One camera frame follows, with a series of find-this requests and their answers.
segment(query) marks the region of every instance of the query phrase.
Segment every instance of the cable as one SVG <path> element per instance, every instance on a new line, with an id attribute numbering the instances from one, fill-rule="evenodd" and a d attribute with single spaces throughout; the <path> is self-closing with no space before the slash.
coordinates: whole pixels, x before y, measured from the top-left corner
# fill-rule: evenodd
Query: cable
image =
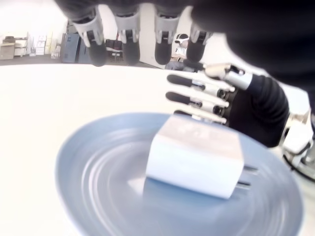
<path id="1" fill-rule="evenodd" d="M 298 174 L 300 174 L 301 176 L 303 176 L 304 178 L 308 179 L 309 181 L 315 183 L 315 179 L 313 179 L 312 177 L 309 177 L 308 175 L 304 174 L 303 172 L 299 171 L 295 166 L 293 166 L 291 164 L 291 162 L 288 160 L 288 158 L 286 157 L 285 154 L 283 154 L 282 156 L 284 158 L 284 160 L 286 161 L 286 163 L 291 167 L 292 171 L 296 171 Z"/>

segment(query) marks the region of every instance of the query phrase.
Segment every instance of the white table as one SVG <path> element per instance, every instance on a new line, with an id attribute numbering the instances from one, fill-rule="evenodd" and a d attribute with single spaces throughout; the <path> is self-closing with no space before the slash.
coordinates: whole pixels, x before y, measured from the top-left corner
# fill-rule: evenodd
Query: white table
<path id="1" fill-rule="evenodd" d="M 181 108 L 168 102 L 165 92 L 196 92 L 170 85 L 167 73 L 122 66 L 0 67 L 0 235 L 79 235 L 56 193 L 60 146 L 80 126 L 100 117 Z M 202 74 L 181 73 L 206 80 Z M 285 90 L 291 110 L 308 108 L 305 93 Z M 314 236 L 315 185 L 301 178 L 299 182 L 306 206 L 301 236 Z"/>

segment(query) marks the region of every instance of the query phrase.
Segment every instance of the floor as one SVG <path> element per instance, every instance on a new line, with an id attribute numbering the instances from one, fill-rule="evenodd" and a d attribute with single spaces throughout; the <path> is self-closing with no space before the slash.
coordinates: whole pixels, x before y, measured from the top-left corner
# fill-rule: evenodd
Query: floor
<path id="1" fill-rule="evenodd" d="M 62 63 L 60 59 L 51 59 L 50 55 L 43 55 L 43 56 L 35 56 L 35 57 L 29 57 L 29 56 L 23 56 L 23 57 L 15 57 L 11 60 L 0 60 L 0 66 L 1 65 L 22 65 L 22 64 L 57 64 Z M 127 65 L 124 62 L 110 62 L 109 65 Z M 147 68 L 156 68 L 155 66 L 148 65 L 143 62 L 138 62 L 136 65 L 138 67 L 147 67 Z"/>

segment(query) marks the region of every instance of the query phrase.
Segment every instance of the blue ceramic plate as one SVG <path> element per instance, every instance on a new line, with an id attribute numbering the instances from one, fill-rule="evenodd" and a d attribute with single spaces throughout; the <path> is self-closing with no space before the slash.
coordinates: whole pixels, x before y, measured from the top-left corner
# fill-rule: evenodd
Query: blue ceramic plate
<path id="1" fill-rule="evenodd" d="M 106 117 L 63 145 L 57 185 L 82 235 L 297 236 L 303 205 L 296 181 L 274 154 L 242 134 L 245 163 L 258 174 L 242 173 L 252 186 L 229 200 L 145 179 L 151 141 L 168 117 Z"/>

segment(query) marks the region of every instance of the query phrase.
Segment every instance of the black fingertip pad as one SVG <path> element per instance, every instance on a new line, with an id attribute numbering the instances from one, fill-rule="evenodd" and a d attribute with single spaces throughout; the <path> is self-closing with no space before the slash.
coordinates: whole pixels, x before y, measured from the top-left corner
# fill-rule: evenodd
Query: black fingertip pad
<path id="1" fill-rule="evenodd" d="M 171 60 L 172 45 L 168 43 L 156 43 L 155 58 L 160 65 L 166 65 Z"/>
<path id="2" fill-rule="evenodd" d="M 192 79 L 187 79 L 187 78 L 184 78 L 184 77 L 178 76 L 178 75 L 168 75 L 167 80 L 168 80 L 168 82 L 170 82 L 172 84 L 176 84 L 176 85 L 183 85 L 183 86 L 187 86 L 187 87 L 192 86 Z"/>
<path id="3" fill-rule="evenodd" d="M 192 117 L 192 114 L 187 113 L 187 112 L 184 112 L 184 111 L 181 111 L 181 110 L 176 110 L 176 111 L 174 111 L 174 114 L 179 114 L 179 115 L 185 115 L 185 116 L 190 116 L 190 117 Z"/>
<path id="4" fill-rule="evenodd" d="M 167 92 L 165 96 L 168 100 L 173 101 L 173 102 L 180 102 L 186 105 L 189 105 L 190 103 L 190 97 L 187 97 L 187 96 L 175 93 L 175 92 Z"/>
<path id="5" fill-rule="evenodd" d="M 107 52 L 104 41 L 101 45 L 98 45 L 96 42 L 91 42 L 91 46 L 87 49 L 92 65 L 100 67 L 106 64 Z"/>
<path id="6" fill-rule="evenodd" d="M 193 43 L 190 39 L 187 47 L 187 59 L 192 62 L 199 62 L 202 59 L 205 51 L 205 46 L 202 43 Z"/>
<path id="7" fill-rule="evenodd" d="M 139 41 L 123 43 L 123 56 L 128 65 L 137 64 L 140 60 Z"/>
<path id="8" fill-rule="evenodd" d="M 205 68 L 203 67 L 203 64 L 200 62 L 192 62 L 188 59 L 184 60 L 184 64 L 187 67 L 193 68 L 195 70 L 204 70 Z"/>

